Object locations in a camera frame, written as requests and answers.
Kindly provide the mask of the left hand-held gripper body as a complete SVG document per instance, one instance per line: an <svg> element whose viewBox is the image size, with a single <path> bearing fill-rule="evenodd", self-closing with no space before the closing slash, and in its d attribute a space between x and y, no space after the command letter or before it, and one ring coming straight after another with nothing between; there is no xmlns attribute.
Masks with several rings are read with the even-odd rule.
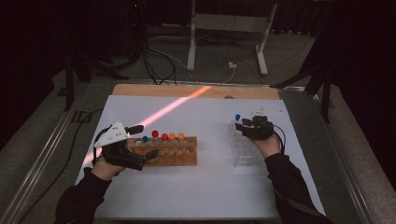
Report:
<svg viewBox="0 0 396 224"><path fill-rule="evenodd" d="M93 144L93 162L98 159L96 150L101 149L101 156L107 163L141 171L146 163L145 156L128 149L128 137L120 121L97 134Z"/></svg>

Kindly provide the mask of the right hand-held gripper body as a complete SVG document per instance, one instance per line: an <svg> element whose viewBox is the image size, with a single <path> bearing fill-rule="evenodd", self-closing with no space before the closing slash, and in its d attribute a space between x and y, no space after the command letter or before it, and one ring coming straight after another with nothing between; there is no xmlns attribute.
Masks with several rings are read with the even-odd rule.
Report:
<svg viewBox="0 0 396 224"><path fill-rule="evenodd" d="M266 140L275 132L275 124L268 119L269 115L280 114L280 110L260 107L251 113L252 126L244 125L242 135L256 140Z"/></svg>

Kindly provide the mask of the orange cap test tube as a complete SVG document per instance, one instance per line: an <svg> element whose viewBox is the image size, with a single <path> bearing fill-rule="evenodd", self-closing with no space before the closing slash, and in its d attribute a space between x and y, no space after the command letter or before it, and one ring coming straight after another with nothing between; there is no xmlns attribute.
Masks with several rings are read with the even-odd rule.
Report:
<svg viewBox="0 0 396 224"><path fill-rule="evenodd" d="M174 133L170 133L168 139L169 139L169 142L171 144L173 153L176 154L177 153L176 135Z"/></svg>
<svg viewBox="0 0 396 224"><path fill-rule="evenodd" d="M177 135L177 140L178 140L178 144L179 144L179 149L180 149L183 153L185 153L185 152L186 152L186 148L185 148L185 142L186 142L185 134L184 134L184 133L179 133L179 134Z"/></svg>

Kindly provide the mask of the clear plastic test tube rack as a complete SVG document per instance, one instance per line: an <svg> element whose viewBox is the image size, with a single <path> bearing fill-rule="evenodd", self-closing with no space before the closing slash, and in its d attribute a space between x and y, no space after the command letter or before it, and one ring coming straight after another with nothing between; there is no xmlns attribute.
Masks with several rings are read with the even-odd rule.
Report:
<svg viewBox="0 0 396 224"><path fill-rule="evenodd" d="M229 125L229 138L235 167L257 166L262 162L262 156L251 141L242 135L235 127L237 121L231 121Z"/></svg>

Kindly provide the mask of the wooden test tube rack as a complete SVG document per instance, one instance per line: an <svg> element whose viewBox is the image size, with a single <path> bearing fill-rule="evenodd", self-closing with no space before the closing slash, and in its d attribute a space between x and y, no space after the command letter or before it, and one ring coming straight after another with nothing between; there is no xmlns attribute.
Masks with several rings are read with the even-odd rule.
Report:
<svg viewBox="0 0 396 224"><path fill-rule="evenodd" d="M197 138L195 136L185 137L185 148L186 152L183 153L179 149L178 140L176 138L177 153L174 154L172 151L171 144L167 142L168 152L163 153L162 139L158 137L158 145L152 144L152 137L149 137L149 144L143 145L142 138L130 138L128 139L128 149L133 153L145 155L147 152L153 149L159 149L160 153L156 159L146 162L147 166L194 166L197 164Z"/></svg>

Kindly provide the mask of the person's right hand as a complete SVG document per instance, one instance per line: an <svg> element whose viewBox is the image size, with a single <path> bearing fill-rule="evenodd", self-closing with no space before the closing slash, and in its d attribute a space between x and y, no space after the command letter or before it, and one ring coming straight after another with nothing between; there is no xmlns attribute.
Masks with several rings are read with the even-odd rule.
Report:
<svg viewBox="0 0 396 224"><path fill-rule="evenodd" d="M275 134L266 140L252 139L251 142L265 159L281 152L280 140Z"/></svg>

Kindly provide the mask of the person's left hand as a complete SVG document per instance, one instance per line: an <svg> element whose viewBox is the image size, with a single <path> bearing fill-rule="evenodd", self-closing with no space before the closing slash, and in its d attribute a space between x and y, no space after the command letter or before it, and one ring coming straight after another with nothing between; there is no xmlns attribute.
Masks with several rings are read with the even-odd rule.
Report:
<svg viewBox="0 0 396 224"><path fill-rule="evenodd" d="M95 165L92 168L92 173L100 179L109 181L112 180L114 176L122 173L124 170L124 167L107 163L106 160L101 157L96 160Z"/></svg>

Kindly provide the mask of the white table mat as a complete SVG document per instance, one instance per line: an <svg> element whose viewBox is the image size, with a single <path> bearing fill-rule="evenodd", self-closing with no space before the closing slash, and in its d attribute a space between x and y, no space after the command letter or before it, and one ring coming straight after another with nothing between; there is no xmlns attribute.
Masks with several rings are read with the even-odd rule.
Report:
<svg viewBox="0 0 396 224"><path fill-rule="evenodd" d="M313 204L321 210L283 101L111 95L99 130L120 121L125 126L144 125L145 134L183 132L196 137L198 159L194 166L125 170L114 178L95 216L113 220L275 218L275 196L265 165L235 165L229 137L236 115L249 119L258 111L281 128L286 153L301 170Z"/></svg>

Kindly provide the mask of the black metal stand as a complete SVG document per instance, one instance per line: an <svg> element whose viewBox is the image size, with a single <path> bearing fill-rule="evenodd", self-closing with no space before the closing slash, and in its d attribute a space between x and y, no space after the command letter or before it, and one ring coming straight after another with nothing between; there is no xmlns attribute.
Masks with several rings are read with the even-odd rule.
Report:
<svg viewBox="0 0 396 224"><path fill-rule="evenodd" d="M75 101L74 76L77 76L81 82L90 82L92 80L89 66L99 69L115 79L127 80L127 77L117 74L105 65L90 58L82 50L76 47L68 47L64 52L65 111L68 111Z"/></svg>
<svg viewBox="0 0 396 224"><path fill-rule="evenodd" d="M330 122L328 110L335 53L333 44L333 37L326 32L321 32L316 37L315 43L304 59L299 72L293 77L270 85L271 88L285 89L301 79L310 77L304 91L308 95L315 95L319 89L322 89L320 114L327 123Z"/></svg>

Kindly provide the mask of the white metal stand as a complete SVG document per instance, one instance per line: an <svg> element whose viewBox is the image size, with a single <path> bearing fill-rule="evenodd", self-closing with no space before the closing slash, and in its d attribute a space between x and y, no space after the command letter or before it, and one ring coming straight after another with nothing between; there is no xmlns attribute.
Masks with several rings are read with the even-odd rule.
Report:
<svg viewBox="0 0 396 224"><path fill-rule="evenodd" d="M210 31L236 31L249 33L262 33L262 41L255 47L256 58L260 74L266 76L268 68L264 58L264 47L270 33L277 4L271 4L268 15L265 17L238 16L198 13L196 11L196 0L191 0L191 25L190 46L187 61L187 70L192 72L195 67L196 40L195 31L204 29Z"/></svg>

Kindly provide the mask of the metal floor rail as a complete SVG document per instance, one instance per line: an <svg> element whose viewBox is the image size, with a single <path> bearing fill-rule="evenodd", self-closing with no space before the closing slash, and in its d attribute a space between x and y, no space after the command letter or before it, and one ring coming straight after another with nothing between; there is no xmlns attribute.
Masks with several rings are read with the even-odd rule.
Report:
<svg viewBox="0 0 396 224"><path fill-rule="evenodd" d="M357 144L349 141L347 136L350 133L354 135L361 133L360 129L356 128L355 124L350 124L347 127L341 127L340 123L335 119L331 119L330 122L327 122L321 114L323 101L320 100L316 94L308 93L307 97L310 100L316 115L319 117L319 122L325 132L333 160L339 170L339 174L343 178L349 198L354 204L354 208L360 218L361 224L373 224L373 217L367 206L367 200L361 191L358 177L354 173L354 164L351 163L348 158L352 148L356 147Z"/></svg>
<svg viewBox="0 0 396 224"><path fill-rule="evenodd" d="M51 94L0 151L0 224L16 224L72 116Z"/></svg>

